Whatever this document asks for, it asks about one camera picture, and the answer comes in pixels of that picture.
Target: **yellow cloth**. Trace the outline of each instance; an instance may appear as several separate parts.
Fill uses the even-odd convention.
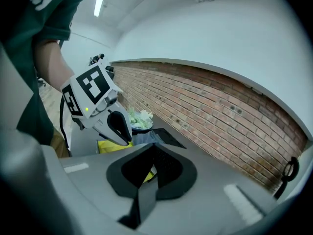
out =
[[[113,151],[118,151],[122,150],[128,147],[132,147],[134,144],[133,142],[129,142],[129,145],[127,146],[122,146],[118,145],[116,143],[113,143],[109,140],[104,140],[104,141],[98,141],[98,148],[100,153],[108,153],[108,152],[113,152]],[[152,179],[154,174],[152,172],[149,172],[146,179],[143,182],[146,182],[150,179]]]

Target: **floor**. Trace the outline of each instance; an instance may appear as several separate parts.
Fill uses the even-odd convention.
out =
[[[48,116],[53,123],[53,126],[59,131],[60,130],[60,102],[61,102],[61,93],[51,87],[50,85],[46,84],[46,86],[41,85],[39,87],[39,95],[44,103],[45,110],[48,113]],[[67,136],[68,144],[70,145],[70,138],[72,132],[72,118],[70,116],[69,110],[67,106],[64,106],[63,112],[63,128],[65,134]]]

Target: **blue-gray fabric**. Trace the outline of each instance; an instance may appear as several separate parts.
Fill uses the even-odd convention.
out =
[[[137,134],[133,136],[134,145],[138,145],[142,143],[164,143],[164,141],[154,131],[149,131],[144,134]]]

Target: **forearm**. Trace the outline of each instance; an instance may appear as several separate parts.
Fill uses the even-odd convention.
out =
[[[74,75],[74,72],[63,59],[56,41],[44,41],[36,45],[34,61],[40,77],[58,91]]]

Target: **ceiling light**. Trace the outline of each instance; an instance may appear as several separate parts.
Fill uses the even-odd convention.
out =
[[[103,2],[103,0],[97,0],[96,1],[96,6],[94,7],[94,15],[96,17],[99,17],[102,2]]]

